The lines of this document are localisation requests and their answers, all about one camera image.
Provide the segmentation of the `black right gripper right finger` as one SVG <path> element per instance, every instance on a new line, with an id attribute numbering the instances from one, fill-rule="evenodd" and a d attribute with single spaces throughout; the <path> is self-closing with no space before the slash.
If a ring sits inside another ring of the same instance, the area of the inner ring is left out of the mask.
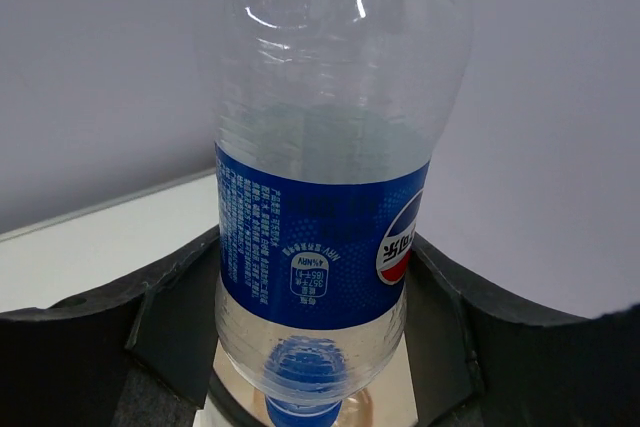
<path id="1" fill-rule="evenodd" d="M 635 426 L 639 309 L 586 319 L 524 299 L 422 237 L 405 281 L 421 426 Z"/>

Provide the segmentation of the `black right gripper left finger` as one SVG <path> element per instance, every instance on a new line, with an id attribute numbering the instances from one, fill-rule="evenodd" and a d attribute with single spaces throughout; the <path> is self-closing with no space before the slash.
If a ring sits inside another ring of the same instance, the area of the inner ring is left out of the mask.
<path id="1" fill-rule="evenodd" d="M 5 426 L 189 426 L 217 344 L 219 238 L 53 306 L 1 316 Z"/>

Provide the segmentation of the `Pepsi blue label clear bottle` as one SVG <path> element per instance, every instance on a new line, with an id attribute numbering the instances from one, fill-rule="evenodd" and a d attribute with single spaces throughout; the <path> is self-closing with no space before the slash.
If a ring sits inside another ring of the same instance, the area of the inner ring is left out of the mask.
<path id="1" fill-rule="evenodd" d="M 470 0 L 211 0 L 215 320 L 277 426 L 329 426 L 388 364 Z"/>

